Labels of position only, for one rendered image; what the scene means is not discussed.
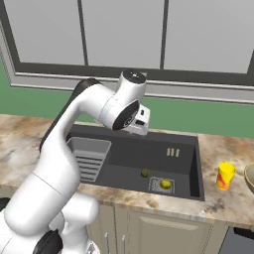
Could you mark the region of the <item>yellow cup with red print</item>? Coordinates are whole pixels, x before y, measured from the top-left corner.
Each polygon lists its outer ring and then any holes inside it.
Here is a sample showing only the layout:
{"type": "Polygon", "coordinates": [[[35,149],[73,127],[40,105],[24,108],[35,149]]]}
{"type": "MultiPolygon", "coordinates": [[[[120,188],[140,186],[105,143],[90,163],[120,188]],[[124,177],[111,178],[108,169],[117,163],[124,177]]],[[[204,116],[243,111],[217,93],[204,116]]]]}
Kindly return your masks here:
{"type": "Polygon", "coordinates": [[[235,173],[236,168],[234,165],[230,163],[220,163],[218,166],[216,186],[222,191],[227,191],[235,173]]]}

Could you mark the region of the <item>grey ribbed sink tray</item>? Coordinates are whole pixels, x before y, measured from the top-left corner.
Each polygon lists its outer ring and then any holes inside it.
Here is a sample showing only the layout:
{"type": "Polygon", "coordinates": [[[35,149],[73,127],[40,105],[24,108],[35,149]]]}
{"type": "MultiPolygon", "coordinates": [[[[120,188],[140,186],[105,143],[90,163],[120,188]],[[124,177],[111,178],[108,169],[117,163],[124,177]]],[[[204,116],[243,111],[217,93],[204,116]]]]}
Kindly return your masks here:
{"type": "Polygon", "coordinates": [[[82,183],[95,183],[108,158],[111,142],[89,138],[72,137],[67,145],[74,154],[82,183]]]}

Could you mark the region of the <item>yellow-green pear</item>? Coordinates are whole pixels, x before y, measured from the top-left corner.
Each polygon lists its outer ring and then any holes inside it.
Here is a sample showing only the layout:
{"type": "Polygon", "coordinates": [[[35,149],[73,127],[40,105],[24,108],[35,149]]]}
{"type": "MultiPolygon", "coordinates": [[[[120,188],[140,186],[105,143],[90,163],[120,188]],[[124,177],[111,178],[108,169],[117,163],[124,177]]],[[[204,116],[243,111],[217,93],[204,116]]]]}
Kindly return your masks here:
{"type": "Polygon", "coordinates": [[[160,187],[163,189],[163,190],[169,190],[171,188],[172,184],[171,184],[171,181],[170,180],[167,180],[167,179],[162,179],[160,181],[160,187]]]}

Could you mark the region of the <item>grey framed window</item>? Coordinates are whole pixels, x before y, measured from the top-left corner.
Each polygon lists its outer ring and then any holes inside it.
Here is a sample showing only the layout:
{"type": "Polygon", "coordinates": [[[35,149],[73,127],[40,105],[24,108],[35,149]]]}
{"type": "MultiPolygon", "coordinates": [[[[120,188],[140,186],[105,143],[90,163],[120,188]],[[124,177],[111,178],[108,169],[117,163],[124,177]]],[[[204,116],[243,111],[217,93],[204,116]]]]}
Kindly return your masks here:
{"type": "Polygon", "coordinates": [[[0,0],[13,86],[115,86],[136,68],[152,97],[254,104],[254,0],[0,0]]]}

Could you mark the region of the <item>grey square sink drain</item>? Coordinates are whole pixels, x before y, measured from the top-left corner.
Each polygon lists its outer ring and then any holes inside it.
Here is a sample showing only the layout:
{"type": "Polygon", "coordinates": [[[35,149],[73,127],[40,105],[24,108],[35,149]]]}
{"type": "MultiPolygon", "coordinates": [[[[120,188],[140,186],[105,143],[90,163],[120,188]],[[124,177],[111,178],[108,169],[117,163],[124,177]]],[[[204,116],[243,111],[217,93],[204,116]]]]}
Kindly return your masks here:
{"type": "Polygon", "coordinates": [[[157,178],[157,177],[150,177],[150,181],[149,181],[149,191],[154,191],[154,192],[162,192],[162,193],[166,193],[166,194],[174,194],[175,193],[175,181],[174,180],[170,180],[171,181],[171,188],[169,190],[163,190],[160,187],[160,181],[163,178],[157,178]]]}

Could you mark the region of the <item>olive grey bowl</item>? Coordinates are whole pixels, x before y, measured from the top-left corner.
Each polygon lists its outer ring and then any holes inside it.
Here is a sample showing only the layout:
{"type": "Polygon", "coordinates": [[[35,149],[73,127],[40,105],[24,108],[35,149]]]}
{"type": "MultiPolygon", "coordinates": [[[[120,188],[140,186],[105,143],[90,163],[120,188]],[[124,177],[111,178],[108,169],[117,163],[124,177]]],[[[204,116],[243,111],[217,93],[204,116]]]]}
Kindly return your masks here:
{"type": "Polygon", "coordinates": [[[251,192],[254,193],[254,163],[251,163],[245,168],[244,179],[246,185],[249,187],[251,192]]]}

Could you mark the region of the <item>narrow beige cupboard door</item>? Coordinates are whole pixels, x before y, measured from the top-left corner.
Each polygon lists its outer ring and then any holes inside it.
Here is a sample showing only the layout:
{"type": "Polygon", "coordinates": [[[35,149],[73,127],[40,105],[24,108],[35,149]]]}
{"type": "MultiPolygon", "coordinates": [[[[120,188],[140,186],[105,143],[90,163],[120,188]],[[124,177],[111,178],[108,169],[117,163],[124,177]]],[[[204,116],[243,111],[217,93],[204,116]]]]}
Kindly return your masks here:
{"type": "Polygon", "coordinates": [[[102,204],[94,222],[87,226],[87,231],[90,239],[100,249],[101,254],[105,254],[104,234],[108,232],[110,254],[117,254],[114,210],[112,206],[102,204]]]}

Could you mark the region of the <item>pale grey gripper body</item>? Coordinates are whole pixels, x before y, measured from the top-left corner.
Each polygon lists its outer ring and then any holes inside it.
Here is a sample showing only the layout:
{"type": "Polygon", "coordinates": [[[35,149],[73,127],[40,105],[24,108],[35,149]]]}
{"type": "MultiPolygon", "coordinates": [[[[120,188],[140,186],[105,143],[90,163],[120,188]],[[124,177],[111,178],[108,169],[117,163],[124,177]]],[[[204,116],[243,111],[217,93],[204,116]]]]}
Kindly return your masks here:
{"type": "Polygon", "coordinates": [[[141,121],[141,120],[134,120],[127,128],[126,131],[146,136],[149,132],[149,124],[147,122],[141,121]]]}

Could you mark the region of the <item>wide beige cupboard door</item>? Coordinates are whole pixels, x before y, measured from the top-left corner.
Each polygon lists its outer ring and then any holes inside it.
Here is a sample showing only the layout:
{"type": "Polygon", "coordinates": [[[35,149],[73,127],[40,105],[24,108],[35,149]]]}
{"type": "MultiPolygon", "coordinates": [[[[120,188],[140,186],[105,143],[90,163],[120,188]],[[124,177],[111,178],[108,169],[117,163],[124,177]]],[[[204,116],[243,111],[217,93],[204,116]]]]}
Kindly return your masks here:
{"type": "Polygon", "coordinates": [[[228,227],[115,209],[118,254],[218,254],[228,227]]]}

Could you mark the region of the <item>dark grey sink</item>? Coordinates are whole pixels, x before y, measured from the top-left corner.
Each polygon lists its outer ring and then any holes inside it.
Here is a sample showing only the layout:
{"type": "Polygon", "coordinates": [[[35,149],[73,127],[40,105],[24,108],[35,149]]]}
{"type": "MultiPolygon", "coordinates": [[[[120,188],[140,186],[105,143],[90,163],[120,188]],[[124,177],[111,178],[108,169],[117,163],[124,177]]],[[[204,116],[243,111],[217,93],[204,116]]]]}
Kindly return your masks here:
{"type": "Polygon", "coordinates": [[[156,132],[140,136],[103,127],[75,125],[67,135],[66,143],[72,137],[111,142],[108,158],[96,182],[85,184],[204,200],[196,136],[156,132]],[[150,172],[147,178],[141,176],[143,169],[150,172]],[[175,193],[149,191],[150,177],[174,180],[175,193]]]}

